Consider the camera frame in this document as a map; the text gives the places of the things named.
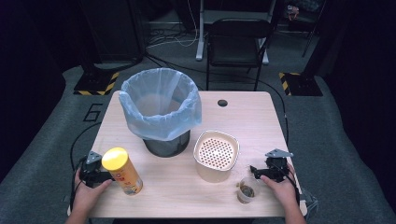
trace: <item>stand base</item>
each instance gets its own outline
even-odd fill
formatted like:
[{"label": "stand base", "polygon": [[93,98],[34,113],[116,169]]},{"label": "stand base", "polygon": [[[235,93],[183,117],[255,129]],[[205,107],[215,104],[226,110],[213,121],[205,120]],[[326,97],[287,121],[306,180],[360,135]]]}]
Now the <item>stand base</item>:
[{"label": "stand base", "polygon": [[279,73],[283,90],[287,95],[294,96],[323,96],[314,79],[302,79],[298,73]]},{"label": "stand base", "polygon": [[114,87],[119,73],[114,71],[99,71],[94,73],[84,72],[74,88],[78,95],[108,95]]}]

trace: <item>plastic bag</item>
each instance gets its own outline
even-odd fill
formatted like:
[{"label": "plastic bag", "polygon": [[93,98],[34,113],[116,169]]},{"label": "plastic bag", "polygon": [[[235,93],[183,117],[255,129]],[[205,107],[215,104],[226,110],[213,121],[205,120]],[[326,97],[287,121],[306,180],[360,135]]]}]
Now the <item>plastic bag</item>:
[{"label": "plastic bag", "polygon": [[120,103],[129,130],[146,140],[170,141],[202,122],[195,83],[169,68],[145,70],[124,81]]}]

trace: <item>yellow and black striped tape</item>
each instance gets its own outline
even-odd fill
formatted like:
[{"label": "yellow and black striped tape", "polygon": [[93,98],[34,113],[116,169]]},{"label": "yellow and black striped tape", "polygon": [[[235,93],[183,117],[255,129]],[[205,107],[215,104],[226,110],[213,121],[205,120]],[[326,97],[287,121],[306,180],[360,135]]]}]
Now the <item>yellow and black striped tape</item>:
[{"label": "yellow and black striped tape", "polygon": [[288,81],[286,80],[286,75],[294,75],[299,76],[300,73],[279,73],[280,81],[282,82],[283,90],[285,91],[286,95],[291,95],[290,86]]},{"label": "yellow and black striped tape", "polygon": [[111,77],[106,89],[103,91],[74,91],[74,94],[76,94],[76,95],[108,95],[109,93],[111,93],[111,90],[114,88],[114,85],[116,83],[117,77],[119,77],[119,74],[120,73],[116,73]]}]

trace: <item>yellow canister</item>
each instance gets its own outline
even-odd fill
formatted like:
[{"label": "yellow canister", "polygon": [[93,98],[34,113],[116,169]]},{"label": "yellow canister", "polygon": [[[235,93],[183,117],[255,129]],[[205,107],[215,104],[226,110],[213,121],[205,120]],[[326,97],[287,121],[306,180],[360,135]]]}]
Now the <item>yellow canister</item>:
[{"label": "yellow canister", "polygon": [[102,165],[128,195],[135,195],[143,188],[143,181],[122,147],[111,148],[102,158]]}]

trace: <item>chair backrest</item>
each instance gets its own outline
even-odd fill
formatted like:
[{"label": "chair backrest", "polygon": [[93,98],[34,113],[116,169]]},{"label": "chair backrest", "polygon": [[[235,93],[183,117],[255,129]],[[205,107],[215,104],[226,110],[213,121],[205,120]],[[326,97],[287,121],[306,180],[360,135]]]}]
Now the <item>chair backrest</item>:
[{"label": "chair backrest", "polygon": [[209,35],[225,35],[265,38],[271,33],[271,25],[265,20],[256,19],[221,19],[213,22]]}]

